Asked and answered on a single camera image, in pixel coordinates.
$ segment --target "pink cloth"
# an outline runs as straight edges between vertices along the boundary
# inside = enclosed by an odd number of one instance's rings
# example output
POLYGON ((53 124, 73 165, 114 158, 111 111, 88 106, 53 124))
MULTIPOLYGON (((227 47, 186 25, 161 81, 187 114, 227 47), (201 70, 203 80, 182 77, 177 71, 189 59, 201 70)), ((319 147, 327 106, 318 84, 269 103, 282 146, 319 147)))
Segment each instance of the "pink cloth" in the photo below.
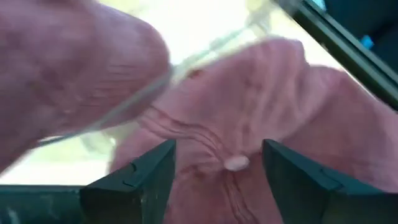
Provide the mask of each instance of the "pink cloth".
POLYGON ((265 40, 192 71, 139 124, 111 170, 177 139, 166 224, 282 223, 262 167, 264 138, 398 192, 396 113, 347 73, 309 65, 297 41, 265 40), (234 156, 250 163, 230 171, 234 156))
MULTIPOLYGON (((91 0, 0 1, 0 172, 44 137, 81 130, 158 78, 149 24, 91 0)), ((139 115, 167 86, 103 127, 139 115)))

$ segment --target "black frame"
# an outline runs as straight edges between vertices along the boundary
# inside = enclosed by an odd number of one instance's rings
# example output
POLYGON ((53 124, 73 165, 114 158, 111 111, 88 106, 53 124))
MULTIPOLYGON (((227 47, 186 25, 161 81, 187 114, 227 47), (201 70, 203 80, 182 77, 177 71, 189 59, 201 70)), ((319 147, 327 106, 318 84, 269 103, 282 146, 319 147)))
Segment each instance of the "black frame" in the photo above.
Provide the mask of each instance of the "black frame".
POLYGON ((304 0, 292 17, 374 96, 398 110, 395 71, 311 0, 304 0))
POLYGON ((395 224, 398 194, 323 166, 279 142, 262 143, 263 166, 285 224, 395 224))
POLYGON ((0 222, 161 224, 174 172, 167 140, 87 186, 0 185, 0 222))

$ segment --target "pink fabric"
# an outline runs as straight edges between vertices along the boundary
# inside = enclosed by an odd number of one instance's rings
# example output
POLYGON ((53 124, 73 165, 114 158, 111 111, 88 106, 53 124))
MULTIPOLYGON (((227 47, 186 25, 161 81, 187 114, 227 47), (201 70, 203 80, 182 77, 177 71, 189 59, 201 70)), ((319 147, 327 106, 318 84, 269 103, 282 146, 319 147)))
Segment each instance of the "pink fabric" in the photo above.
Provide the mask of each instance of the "pink fabric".
POLYGON ((282 223, 262 167, 264 138, 398 192, 398 119, 347 73, 309 65, 300 42, 265 40, 190 73, 145 112, 111 170, 177 139, 165 223, 282 223), (224 164, 244 155, 236 172, 224 164))
MULTIPOLYGON (((90 0, 0 1, 0 172, 48 136, 81 130, 158 78, 149 24, 90 0)), ((167 86, 104 125, 139 115, 167 86)))

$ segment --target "pink sleeve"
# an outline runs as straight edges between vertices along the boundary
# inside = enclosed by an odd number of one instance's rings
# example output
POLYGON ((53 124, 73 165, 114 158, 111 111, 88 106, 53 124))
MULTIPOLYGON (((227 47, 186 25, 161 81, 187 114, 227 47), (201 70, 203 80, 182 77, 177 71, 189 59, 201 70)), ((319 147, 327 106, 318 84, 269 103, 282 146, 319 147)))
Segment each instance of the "pink sleeve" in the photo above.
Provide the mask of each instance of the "pink sleeve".
POLYGON ((42 138, 129 121, 167 87, 169 53, 138 18, 94 1, 0 1, 0 172, 42 138))

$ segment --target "pink shirt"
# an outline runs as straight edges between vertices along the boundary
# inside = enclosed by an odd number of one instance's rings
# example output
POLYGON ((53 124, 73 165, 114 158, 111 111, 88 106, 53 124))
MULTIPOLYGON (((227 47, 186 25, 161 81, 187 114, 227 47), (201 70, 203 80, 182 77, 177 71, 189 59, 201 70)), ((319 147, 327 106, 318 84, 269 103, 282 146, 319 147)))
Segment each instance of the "pink shirt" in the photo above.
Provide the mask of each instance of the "pink shirt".
POLYGON ((398 192, 396 112, 347 73, 309 65, 297 41, 265 40, 191 71, 139 125, 111 170, 177 139, 166 224, 282 223, 262 166, 264 138, 398 192), (236 156, 249 159, 246 168, 231 168, 236 156))

